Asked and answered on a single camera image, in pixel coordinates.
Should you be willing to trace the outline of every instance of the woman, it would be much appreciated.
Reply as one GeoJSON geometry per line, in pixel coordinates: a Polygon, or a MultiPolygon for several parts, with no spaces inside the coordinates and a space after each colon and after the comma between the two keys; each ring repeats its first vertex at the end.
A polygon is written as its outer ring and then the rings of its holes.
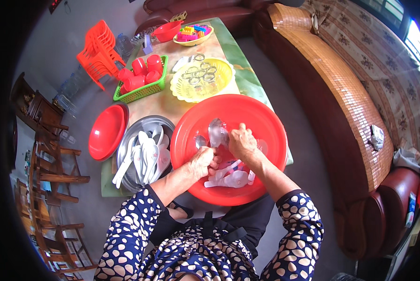
{"type": "Polygon", "coordinates": [[[230,132],[229,150],[259,177],[269,195],[232,207],[222,219],[207,213],[204,219],[175,222],[187,216],[187,208],[164,206],[200,178],[213,175],[221,161],[216,149],[200,148],[188,163],[123,202],[107,231],[95,280],[311,280],[324,229],[310,197],[257,149],[243,123],[230,132]],[[288,234],[258,277],[252,260],[272,201],[288,234]],[[155,247],[143,259],[149,239],[155,247]]]}

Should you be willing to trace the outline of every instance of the table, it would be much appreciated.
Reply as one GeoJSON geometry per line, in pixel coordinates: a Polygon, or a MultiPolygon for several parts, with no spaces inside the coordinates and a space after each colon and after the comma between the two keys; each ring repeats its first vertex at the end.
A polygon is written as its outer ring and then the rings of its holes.
{"type": "MultiPolygon", "coordinates": [[[[172,95],[171,90],[169,89],[170,81],[173,76],[171,69],[174,64],[176,64],[179,58],[183,56],[191,56],[195,53],[204,53],[207,57],[227,59],[229,63],[234,66],[236,71],[236,86],[232,89],[232,92],[239,92],[240,94],[255,98],[266,104],[270,109],[274,110],[251,65],[223,22],[219,18],[211,18],[189,23],[187,25],[193,24],[210,25],[214,28],[214,32],[204,43],[194,47],[184,47],[174,43],[173,41],[153,44],[153,53],[167,54],[169,57],[166,87],[161,92],[154,93],[128,104],[130,112],[129,126],[148,115],[162,115],[176,125],[185,112],[195,105],[185,101],[179,101],[172,95]]],[[[135,49],[127,62],[127,67],[131,67],[130,65],[132,61],[139,57],[142,57],[146,61],[146,58],[149,55],[145,56],[142,50],[139,48],[135,49]]],[[[293,156],[288,148],[288,160],[286,165],[290,164],[293,164],[293,156]]],[[[102,163],[102,197],[133,195],[132,192],[125,188],[116,189],[115,185],[112,183],[113,177],[112,159],[110,158],[102,163]]]]}

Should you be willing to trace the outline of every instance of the yellow bowl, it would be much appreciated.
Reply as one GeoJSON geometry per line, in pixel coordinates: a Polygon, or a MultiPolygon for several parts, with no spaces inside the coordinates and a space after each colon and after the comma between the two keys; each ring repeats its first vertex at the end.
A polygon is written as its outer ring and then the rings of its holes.
{"type": "Polygon", "coordinates": [[[187,47],[192,47],[192,46],[199,45],[202,42],[204,42],[205,40],[207,40],[210,37],[210,35],[213,33],[213,27],[209,26],[209,28],[210,28],[210,33],[207,34],[207,35],[205,35],[202,38],[199,38],[199,39],[196,39],[196,40],[187,41],[187,42],[179,42],[179,41],[176,41],[177,40],[177,35],[176,35],[176,36],[174,36],[173,41],[175,43],[177,43],[177,44],[180,44],[182,46],[187,46],[187,47]]]}
{"type": "Polygon", "coordinates": [[[182,74],[187,72],[190,67],[198,67],[201,62],[191,62],[185,64],[179,69],[171,80],[171,91],[173,96],[179,100],[184,100],[187,103],[198,103],[206,98],[210,98],[216,95],[224,94],[230,82],[235,81],[235,70],[232,64],[229,64],[225,59],[220,58],[206,58],[204,62],[210,63],[211,66],[216,67],[215,81],[217,89],[207,91],[201,91],[196,93],[195,88],[191,86],[187,79],[182,78],[182,74]]]}

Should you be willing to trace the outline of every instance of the sleeve cuff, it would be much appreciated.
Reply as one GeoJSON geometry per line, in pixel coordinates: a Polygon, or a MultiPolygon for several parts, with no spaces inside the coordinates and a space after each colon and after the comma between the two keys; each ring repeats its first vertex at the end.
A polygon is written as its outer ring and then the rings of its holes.
{"type": "Polygon", "coordinates": [[[145,185],[144,187],[149,190],[149,193],[152,195],[152,197],[154,198],[155,202],[160,206],[160,209],[162,211],[164,211],[166,208],[163,205],[162,201],[158,198],[157,193],[155,193],[155,191],[151,188],[151,186],[149,184],[145,185]]]}
{"type": "Polygon", "coordinates": [[[287,201],[288,199],[290,199],[291,197],[293,197],[294,195],[299,194],[299,193],[306,193],[306,192],[303,191],[302,189],[292,190],[292,191],[288,192],[287,194],[285,194],[284,196],[282,196],[279,200],[277,200],[276,206],[278,208],[280,208],[280,206],[283,205],[285,203],[285,201],[287,201]]]}

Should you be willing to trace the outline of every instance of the hand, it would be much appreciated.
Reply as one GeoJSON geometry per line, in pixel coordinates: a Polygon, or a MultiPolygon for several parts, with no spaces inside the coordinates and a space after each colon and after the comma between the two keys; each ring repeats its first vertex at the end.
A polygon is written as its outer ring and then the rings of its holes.
{"type": "Polygon", "coordinates": [[[191,171],[196,181],[208,175],[213,176],[221,163],[221,156],[217,156],[215,148],[201,146],[197,153],[190,159],[191,171]]]}
{"type": "Polygon", "coordinates": [[[239,129],[233,129],[229,133],[229,151],[235,158],[245,162],[246,157],[253,155],[257,150],[257,141],[251,129],[246,129],[244,123],[240,123],[239,129]]]}

